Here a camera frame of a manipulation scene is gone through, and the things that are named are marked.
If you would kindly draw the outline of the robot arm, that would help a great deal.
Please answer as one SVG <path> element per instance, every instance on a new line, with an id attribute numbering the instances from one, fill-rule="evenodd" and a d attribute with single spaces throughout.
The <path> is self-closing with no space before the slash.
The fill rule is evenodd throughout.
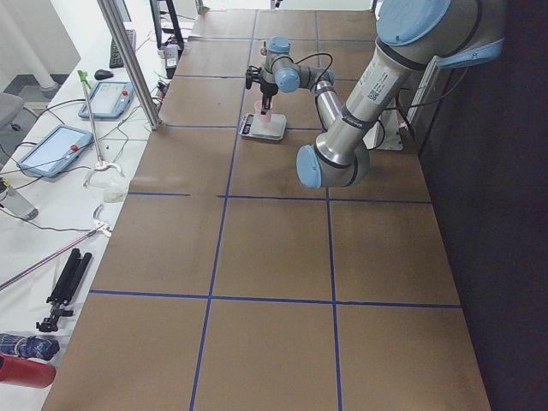
<path id="1" fill-rule="evenodd" d="M 504 42 L 505 1 L 385 1 L 376 23 L 372 60 L 344 104 L 326 68 L 295 63 L 289 41 L 271 38 L 264 63 L 249 67 L 246 86 L 260 86 L 261 111 L 267 113 L 278 92 L 310 90 L 325 131 L 300 148 L 296 169 L 307 188 L 347 187 L 369 169 L 363 139 L 406 79 L 436 57 L 440 68 L 464 68 L 497 58 Z"/>

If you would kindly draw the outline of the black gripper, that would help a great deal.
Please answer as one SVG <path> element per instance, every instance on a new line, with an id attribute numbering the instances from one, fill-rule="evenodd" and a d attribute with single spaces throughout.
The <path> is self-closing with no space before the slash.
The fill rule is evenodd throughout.
<path id="1" fill-rule="evenodd" d="M 245 88 L 250 90 L 253 83 L 259 84 L 259 90 L 262 93 L 260 100 L 260 115 L 269 116 L 271 114 L 273 95 L 278 93 L 278 86 L 275 82 L 270 82 L 264 77 L 264 70 L 250 65 L 245 73 Z"/>

